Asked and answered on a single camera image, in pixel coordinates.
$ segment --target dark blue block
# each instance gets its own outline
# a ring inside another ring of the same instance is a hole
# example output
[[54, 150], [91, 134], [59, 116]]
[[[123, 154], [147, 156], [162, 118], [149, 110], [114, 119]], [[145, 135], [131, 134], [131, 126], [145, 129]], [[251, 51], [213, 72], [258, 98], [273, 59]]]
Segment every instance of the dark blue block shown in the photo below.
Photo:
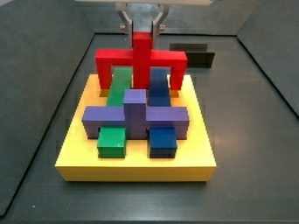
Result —
[[167, 80], [167, 69], [153, 68], [149, 91], [149, 106], [171, 107], [171, 96]]
[[150, 158], [175, 158], [175, 128], [150, 129]]

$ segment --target yellow block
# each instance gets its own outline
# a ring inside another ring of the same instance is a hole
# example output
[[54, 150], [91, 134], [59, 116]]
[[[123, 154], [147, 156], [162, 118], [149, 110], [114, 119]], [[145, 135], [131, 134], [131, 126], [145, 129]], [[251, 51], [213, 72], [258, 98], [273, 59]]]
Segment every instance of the yellow block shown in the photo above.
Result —
[[80, 97], [56, 168], [67, 181], [209, 181], [217, 162], [190, 75], [185, 75], [175, 107], [189, 108], [187, 140], [178, 141], [175, 158], [149, 158], [147, 140], [127, 140], [126, 158], [99, 158], [98, 140], [88, 140], [82, 124], [87, 106], [105, 106], [99, 77], [92, 74]]

